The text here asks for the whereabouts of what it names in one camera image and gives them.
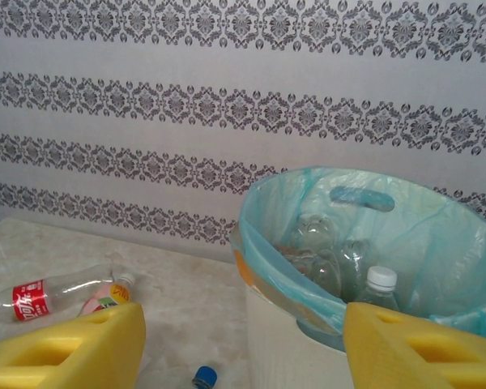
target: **yellow sponge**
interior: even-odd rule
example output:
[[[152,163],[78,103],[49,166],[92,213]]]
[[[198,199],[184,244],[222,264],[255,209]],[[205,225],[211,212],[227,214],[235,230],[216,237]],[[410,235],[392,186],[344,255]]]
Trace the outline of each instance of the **yellow sponge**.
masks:
[[[0,342],[0,389],[133,388],[146,339],[126,303]]]
[[[486,389],[486,339],[364,303],[343,331],[356,389]]]

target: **red bottle label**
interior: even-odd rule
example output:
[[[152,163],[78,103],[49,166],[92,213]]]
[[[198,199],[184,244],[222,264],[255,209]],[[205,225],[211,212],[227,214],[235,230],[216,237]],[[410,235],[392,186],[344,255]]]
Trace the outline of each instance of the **red bottle label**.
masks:
[[[43,280],[15,286],[12,297],[16,318],[20,322],[50,313],[43,291]]]

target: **soda bottle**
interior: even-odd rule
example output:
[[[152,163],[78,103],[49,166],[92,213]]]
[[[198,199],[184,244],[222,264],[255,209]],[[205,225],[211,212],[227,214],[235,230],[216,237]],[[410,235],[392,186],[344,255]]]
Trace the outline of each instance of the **soda bottle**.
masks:
[[[85,301],[98,287],[113,282],[114,265],[102,264],[64,276],[52,276],[0,292],[0,323],[23,322]]]

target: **gray damask pattern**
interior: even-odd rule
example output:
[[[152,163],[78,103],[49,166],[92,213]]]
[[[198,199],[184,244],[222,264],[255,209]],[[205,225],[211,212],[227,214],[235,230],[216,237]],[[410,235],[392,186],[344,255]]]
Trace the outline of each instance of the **gray damask pattern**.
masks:
[[[2,73],[0,105],[486,155],[486,113],[290,93]]]
[[[236,221],[0,183],[0,206],[226,245]]]
[[[0,135],[0,160],[241,195],[274,166]]]
[[[486,3],[0,0],[0,35],[486,62]]]
[[[477,212],[480,216],[486,219],[486,194],[485,193],[471,193],[464,194],[461,190],[456,190],[450,193],[446,188],[434,188],[436,192],[447,195],[452,199],[469,207],[472,211]]]

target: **trash can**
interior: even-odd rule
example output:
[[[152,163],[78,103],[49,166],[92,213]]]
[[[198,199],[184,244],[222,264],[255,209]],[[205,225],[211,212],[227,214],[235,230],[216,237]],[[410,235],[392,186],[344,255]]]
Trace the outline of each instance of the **trash can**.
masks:
[[[253,387],[352,387],[346,304],[275,249],[304,214],[367,239],[396,270],[402,311],[486,337],[486,222],[437,192],[383,174],[306,168],[254,183],[231,243],[247,284]]]

